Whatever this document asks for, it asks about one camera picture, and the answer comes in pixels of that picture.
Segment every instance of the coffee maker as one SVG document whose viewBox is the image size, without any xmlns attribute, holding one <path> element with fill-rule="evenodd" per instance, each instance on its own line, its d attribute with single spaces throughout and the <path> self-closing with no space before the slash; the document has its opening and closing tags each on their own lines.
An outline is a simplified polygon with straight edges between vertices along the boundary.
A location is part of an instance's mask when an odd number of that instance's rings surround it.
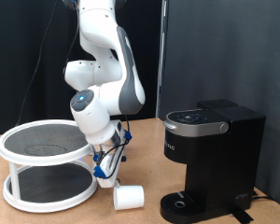
<svg viewBox="0 0 280 224">
<path fill-rule="evenodd" d="M 164 154 L 186 164 L 187 174 L 185 190 L 161 199 L 162 217 L 188 224 L 250 208 L 264 123 L 264 115 L 226 100 L 168 114 Z"/>
</svg>

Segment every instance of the rack leg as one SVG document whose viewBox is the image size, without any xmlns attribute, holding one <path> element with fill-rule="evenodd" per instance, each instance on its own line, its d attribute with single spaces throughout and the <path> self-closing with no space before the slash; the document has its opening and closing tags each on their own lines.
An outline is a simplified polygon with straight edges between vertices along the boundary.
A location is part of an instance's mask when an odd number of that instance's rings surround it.
<svg viewBox="0 0 280 224">
<path fill-rule="evenodd" d="M 21 196 L 20 196 L 20 186 L 19 186 L 19 176 L 18 176 L 17 164 L 10 162 L 9 171 L 10 171 L 10 177 L 11 177 L 12 195 L 13 195 L 14 199 L 19 200 L 21 198 Z"/>
</svg>

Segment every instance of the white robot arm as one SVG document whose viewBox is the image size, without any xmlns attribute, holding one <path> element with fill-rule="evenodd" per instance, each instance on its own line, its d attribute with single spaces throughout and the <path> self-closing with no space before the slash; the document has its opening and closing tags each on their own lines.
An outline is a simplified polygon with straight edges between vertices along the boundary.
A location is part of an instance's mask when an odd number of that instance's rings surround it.
<svg viewBox="0 0 280 224">
<path fill-rule="evenodd" d="M 100 186 L 111 188 L 130 137 L 120 121 L 111 121 L 110 116 L 136 114 L 146 100 L 128 36 L 116 23 L 115 9 L 125 0 L 63 2 L 78 10 L 80 45 L 96 60 L 70 62 L 66 67 L 65 80 L 78 91 L 71 111 L 93 148 L 97 160 L 94 174 Z"/>
</svg>

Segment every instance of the black backdrop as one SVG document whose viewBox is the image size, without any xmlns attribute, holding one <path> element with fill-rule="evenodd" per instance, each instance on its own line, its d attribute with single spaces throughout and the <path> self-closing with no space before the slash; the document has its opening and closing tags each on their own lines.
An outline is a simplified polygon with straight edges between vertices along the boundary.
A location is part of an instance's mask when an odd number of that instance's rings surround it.
<svg viewBox="0 0 280 224">
<path fill-rule="evenodd" d="M 216 99 L 265 114 L 256 187 L 280 203 L 280 0 L 169 0 L 168 17 L 160 118 Z"/>
<path fill-rule="evenodd" d="M 54 0 L 0 1 L 0 133 L 14 127 L 18 121 L 54 3 Z M 155 117 L 161 0 L 129 0 L 117 12 L 117 21 L 130 38 L 147 96 L 144 108 L 129 119 Z M 59 0 L 21 123 L 73 119 L 69 101 L 75 92 L 64 81 L 63 67 L 76 27 L 76 12 L 67 9 Z M 70 61 L 78 59 L 89 60 L 91 56 L 81 49 L 77 40 Z"/>
</svg>

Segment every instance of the wooden table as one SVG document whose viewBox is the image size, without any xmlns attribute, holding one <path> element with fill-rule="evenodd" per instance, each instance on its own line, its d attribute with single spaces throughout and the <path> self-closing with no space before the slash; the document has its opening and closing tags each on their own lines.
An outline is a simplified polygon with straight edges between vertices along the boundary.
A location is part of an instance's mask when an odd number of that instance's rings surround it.
<svg viewBox="0 0 280 224">
<path fill-rule="evenodd" d="M 0 157 L 0 224 L 81 223 L 133 224 L 168 223 L 160 215 L 161 198 L 184 189 L 186 165 L 169 161 L 163 155 L 165 128 L 159 119 L 131 121 L 133 140 L 126 147 L 127 161 L 120 165 L 118 178 L 121 185 L 142 185 L 146 194 L 145 207 L 116 211 L 113 189 L 98 187 L 84 203 L 51 214 L 29 214 L 11 207 L 3 199 L 3 184 L 9 175 L 8 162 Z M 83 159 L 91 163 L 91 157 Z M 257 200 L 246 211 L 255 219 L 254 224 L 280 224 L 280 204 Z M 201 223 L 238 224 L 232 216 L 219 217 Z"/>
</svg>

